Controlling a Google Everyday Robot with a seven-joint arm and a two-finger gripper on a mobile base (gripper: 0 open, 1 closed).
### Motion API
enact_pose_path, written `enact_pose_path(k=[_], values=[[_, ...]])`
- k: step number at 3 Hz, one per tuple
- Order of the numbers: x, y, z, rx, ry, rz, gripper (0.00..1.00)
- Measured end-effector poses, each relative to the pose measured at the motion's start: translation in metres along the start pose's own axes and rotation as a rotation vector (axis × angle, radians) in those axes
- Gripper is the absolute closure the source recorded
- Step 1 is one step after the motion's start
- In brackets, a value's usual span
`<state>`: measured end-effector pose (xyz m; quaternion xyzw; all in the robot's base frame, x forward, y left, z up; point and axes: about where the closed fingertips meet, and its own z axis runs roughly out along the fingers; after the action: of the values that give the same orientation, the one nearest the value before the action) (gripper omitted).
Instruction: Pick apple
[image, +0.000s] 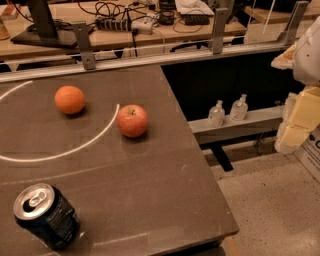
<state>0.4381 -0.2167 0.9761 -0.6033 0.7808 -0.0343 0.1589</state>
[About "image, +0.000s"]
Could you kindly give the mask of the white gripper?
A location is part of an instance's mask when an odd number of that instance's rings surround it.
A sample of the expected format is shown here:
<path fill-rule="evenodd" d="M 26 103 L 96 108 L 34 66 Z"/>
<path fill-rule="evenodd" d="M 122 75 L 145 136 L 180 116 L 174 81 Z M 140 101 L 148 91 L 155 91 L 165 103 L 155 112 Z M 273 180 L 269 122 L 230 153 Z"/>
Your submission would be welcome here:
<path fill-rule="evenodd" d="M 288 95 L 276 135 L 276 151 L 291 154 L 320 125 L 320 88 L 312 87 L 320 86 L 320 16 L 271 66 L 280 70 L 293 67 L 294 79 L 307 85 L 299 94 Z"/>

